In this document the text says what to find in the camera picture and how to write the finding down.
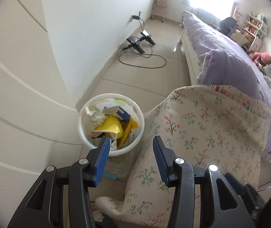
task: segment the power cord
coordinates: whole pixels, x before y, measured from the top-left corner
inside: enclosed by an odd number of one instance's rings
[[[144,29],[145,29],[145,23],[144,23],[144,21],[143,21],[141,18],[139,18],[139,23],[140,23],[140,26],[141,26],[142,31],[144,31]],[[133,67],[138,67],[138,68],[144,68],[144,69],[160,69],[160,68],[163,68],[163,67],[166,65],[166,63],[167,63],[166,59],[165,59],[164,57],[162,57],[161,55],[153,54],[153,47],[152,47],[151,43],[149,43],[149,45],[150,45],[150,48],[151,48],[151,53],[150,53],[150,54],[140,54],[140,53],[133,52],[133,51],[130,51],[130,52],[123,52],[123,53],[122,53],[121,55],[119,55],[119,57],[118,57],[119,62],[121,62],[122,64],[125,64],[125,65],[128,65],[128,66],[133,66]],[[132,64],[124,63],[124,62],[122,62],[122,61],[120,60],[120,57],[121,57],[122,55],[124,55],[124,54],[127,54],[127,53],[138,54],[138,55],[140,55],[141,57],[144,57],[144,58],[150,58],[152,55],[154,55],[154,56],[159,56],[159,57],[161,57],[161,58],[163,58],[163,59],[165,60],[165,63],[164,63],[161,67],[155,67],[155,68],[143,67],[143,66],[138,66],[138,65],[132,65]]]

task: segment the floral pattern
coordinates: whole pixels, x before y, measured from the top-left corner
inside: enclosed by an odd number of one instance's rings
[[[264,103],[231,86],[184,87],[144,116],[143,149],[130,173],[124,202],[96,199],[96,206],[110,217],[167,226],[175,190],[161,180],[152,149],[155,135],[192,165],[216,164],[223,174],[230,172],[241,183],[257,186],[271,119]],[[194,227],[199,222],[200,188],[196,185]]]

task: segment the purple blanket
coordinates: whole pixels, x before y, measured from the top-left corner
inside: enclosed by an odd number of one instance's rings
[[[200,74],[200,85],[231,85],[248,96],[261,100],[271,109],[271,89],[262,73],[244,50],[230,38],[184,11],[182,22],[199,58],[209,53],[209,61]],[[271,155],[271,124],[265,151]]]

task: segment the yellow plastic packaging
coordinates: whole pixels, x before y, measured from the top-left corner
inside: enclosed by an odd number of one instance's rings
[[[114,116],[107,116],[103,124],[96,127],[91,133],[93,137],[105,133],[110,139],[116,140],[123,136],[123,128],[119,119]]]
[[[123,136],[117,140],[117,149],[120,149],[122,145],[127,141],[128,136],[132,129],[138,128],[138,124],[131,117],[128,122],[122,122]]]

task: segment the pink stuffed toy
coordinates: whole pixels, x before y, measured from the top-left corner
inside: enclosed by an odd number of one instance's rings
[[[253,62],[261,60],[261,62],[265,65],[271,63],[271,56],[268,53],[260,53],[260,52],[255,52],[254,55],[251,57],[251,60]]]

